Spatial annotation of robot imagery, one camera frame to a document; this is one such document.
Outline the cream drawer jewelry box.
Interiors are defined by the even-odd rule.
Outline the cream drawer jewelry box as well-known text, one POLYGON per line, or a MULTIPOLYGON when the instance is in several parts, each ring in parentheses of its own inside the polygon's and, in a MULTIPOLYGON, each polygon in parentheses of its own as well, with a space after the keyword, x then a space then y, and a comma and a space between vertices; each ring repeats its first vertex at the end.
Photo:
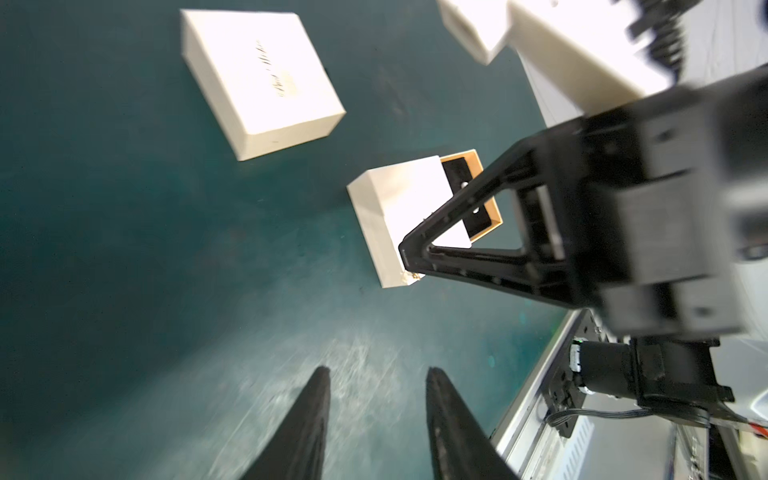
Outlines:
POLYGON ((234 155, 328 136, 346 110, 295 13, 183 9, 182 57, 234 155))

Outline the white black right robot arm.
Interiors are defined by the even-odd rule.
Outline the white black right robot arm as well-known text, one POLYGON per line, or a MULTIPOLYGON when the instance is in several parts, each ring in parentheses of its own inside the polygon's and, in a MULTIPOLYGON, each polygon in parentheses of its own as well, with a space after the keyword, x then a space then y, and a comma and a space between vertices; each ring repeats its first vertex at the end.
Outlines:
POLYGON ((405 268, 599 311, 579 388, 738 421, 711 357, 741 332, 734 265, 767 256, 767 70, 680 84, 519 140, 401 241, 405 268))

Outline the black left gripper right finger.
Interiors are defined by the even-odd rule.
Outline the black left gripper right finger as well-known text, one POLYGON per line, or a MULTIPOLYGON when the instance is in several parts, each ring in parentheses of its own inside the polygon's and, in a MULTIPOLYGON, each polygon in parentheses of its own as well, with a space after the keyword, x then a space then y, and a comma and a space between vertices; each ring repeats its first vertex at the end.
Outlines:
POLYGON ((436 479, 519 478, 499 456, 446 372, 438 367, 427 373, 426 414, 436 479))

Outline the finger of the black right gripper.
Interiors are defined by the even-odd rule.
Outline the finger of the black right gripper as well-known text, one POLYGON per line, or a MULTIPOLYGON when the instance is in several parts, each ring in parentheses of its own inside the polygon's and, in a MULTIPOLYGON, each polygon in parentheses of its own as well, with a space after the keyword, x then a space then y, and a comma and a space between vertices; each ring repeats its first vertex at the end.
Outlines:
POLYGON ((524 249, 442 247, 419 241, 399 246, 410 272, 464 282, 565 308, 591 304, 572 263, 524 249))
POLYGON ((401 255, 539 255, 530 239, 517 249, 478 249, 437 246, 434 241, 502 191, 518 191, 538 177, 534 140, 520 140, 488 169, 460 189, 445 204, 408 233, 399 245, 401 255))

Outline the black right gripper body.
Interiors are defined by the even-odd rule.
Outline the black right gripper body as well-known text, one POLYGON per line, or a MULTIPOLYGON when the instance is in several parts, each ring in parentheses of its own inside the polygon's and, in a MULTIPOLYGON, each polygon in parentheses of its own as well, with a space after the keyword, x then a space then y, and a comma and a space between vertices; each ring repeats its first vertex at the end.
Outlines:
POLYGON ((516 288, 629 336, 748 329, 737 267, 767 254, 767 70, 677 86, 519 141, 516 288))

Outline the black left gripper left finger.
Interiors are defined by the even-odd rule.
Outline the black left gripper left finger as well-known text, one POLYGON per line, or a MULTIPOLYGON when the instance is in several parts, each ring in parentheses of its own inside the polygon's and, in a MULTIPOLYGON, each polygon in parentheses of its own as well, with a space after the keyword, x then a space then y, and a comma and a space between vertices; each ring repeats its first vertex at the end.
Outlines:
POLYGON ((242 479, 321 479, 331 400, 330 369, 316 368, 242 479))

